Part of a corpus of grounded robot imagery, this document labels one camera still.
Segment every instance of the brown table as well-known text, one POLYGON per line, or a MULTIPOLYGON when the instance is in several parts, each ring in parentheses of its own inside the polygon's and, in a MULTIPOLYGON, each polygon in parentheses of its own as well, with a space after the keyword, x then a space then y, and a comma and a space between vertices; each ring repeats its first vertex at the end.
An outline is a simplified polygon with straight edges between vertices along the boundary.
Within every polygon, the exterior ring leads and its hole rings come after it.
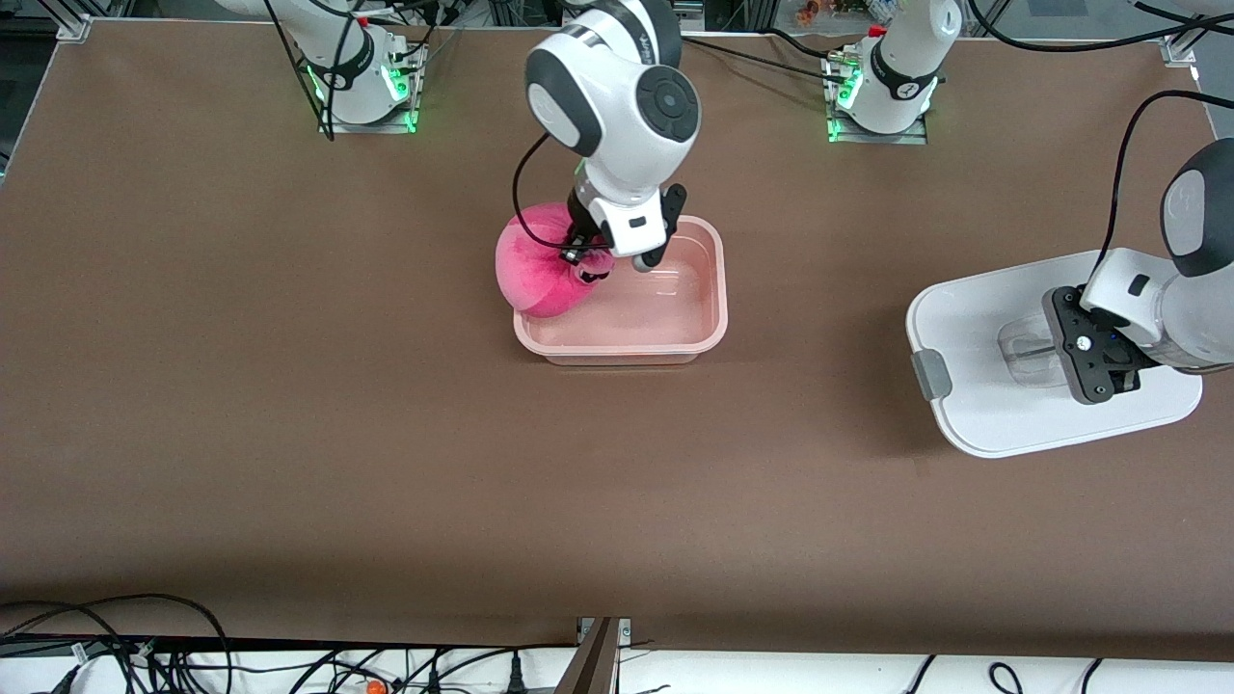
MULTIPOLYGON (((1234 378, 1166 429, 982 461, 903 331, 929 284, 1098 245, 1123 127, 1185 70, 963 42, 930 144, 874 147, 827 142, 808 79, 689 47, 677 179, 724 238, 728 335, 571 370, 520 347, 491 269, 539 38, 466 32, 420 133, 333 144, 269 26, 60 47, 0 190, 5 596, 176 592, 238 636, 517 643, 606 612, 661 647, 1234 657, 1234 378)), ((1211 138, 1198 105, 1145 116, 1120 245, 1162 252, 1161 190, 1211 138)), ((547 147, 523 199, 573 165, 547 147)))

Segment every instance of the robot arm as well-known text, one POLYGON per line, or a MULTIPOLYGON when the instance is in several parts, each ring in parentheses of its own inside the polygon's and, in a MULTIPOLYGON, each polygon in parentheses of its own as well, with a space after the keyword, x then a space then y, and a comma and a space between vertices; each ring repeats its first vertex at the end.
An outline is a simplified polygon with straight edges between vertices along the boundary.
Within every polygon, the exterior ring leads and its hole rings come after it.
POLYGON ((265 0, 215 1, 254 17, 265 17, 273 10, 304 53, 323 109, 333 91, 334 121, 373 123, 410 99, 411 89, 401 72, 411 67, 406 61, 407 40, 350 19, 348 0, 269 0, 269 10, 265 0))
POLYGON ((1234 138, 1201 149, 1161 200, 1170 259, 1116 248, 1080 305, 1099 311, 1156 363, 1234 363, 1234 138))
POLYGON ((908 130, 929 109, 938 68, 963 23, 955 0, 907 0, 885 36, 856 44, 860 74, 840 94, 839 106, 871 132, 908 130))
POLYGON ((698 132, 698 95, 680 57, 665 0, 600 0, 527 57, 532 114, 584 157, 570 195, 578 233, 602 236, 616 257, 638 256, 639 269, 659 262, 673 231, 660 185, 698 132))

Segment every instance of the pink container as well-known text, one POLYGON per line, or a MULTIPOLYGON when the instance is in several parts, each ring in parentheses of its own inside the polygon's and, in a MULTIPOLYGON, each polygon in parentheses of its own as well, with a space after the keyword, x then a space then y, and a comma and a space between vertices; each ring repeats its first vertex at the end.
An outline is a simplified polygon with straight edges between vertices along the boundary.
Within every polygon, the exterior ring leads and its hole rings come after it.
POLYGON ((664 261, 649 273, 617 261, 581 304, 553 319, 515 312, 515 335, 554 364, 684 364, 728 328, 724 247, 698 217, 682 216, 664 261))

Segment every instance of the pink plush toy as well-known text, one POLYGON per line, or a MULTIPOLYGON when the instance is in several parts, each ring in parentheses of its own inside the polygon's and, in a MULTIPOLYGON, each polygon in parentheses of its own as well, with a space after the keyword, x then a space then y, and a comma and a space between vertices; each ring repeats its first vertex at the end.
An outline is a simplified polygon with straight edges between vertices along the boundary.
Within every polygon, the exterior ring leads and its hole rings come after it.
MULTIPOLYGON (((523 210, 536 236, 565 243, 570 212, 564 203, 545 203, 523 210)), ((537 319, 559 316, 586 299, 613 269, 608 251, 587 251, 578 265, 560 259, 560 251, 527 236, 518 217, 510 220, 497 240, 497 285, 516 311, 537 319)))

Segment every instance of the green led light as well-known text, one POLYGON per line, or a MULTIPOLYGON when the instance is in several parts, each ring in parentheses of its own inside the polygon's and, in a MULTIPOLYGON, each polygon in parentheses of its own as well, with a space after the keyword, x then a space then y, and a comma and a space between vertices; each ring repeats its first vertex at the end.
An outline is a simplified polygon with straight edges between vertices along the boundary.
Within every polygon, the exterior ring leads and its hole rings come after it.
POLYGON ((381 65, 381 79, 386 83, 386 89, 390 90, 390 98, 394 100, 401 100, 407 94, 407 85, 401 83, 395 83, 397 73, 390 72, 389 68, 381 65))
POLYGON ((321 83, 317 82, 317 75, 313 74, 312 68, 305 68, 305 72, 308 73, 308 79, 312 80, 312 89, 317 93, 317 100, 325 104, 326 96, 321 93, 321 83))
POLYGON ((844 80, 844 89, 839 94, 839 105, 843 109, 851 109, 856 91, 861 89, 861 70, 853 70, 853 77, 844 80))

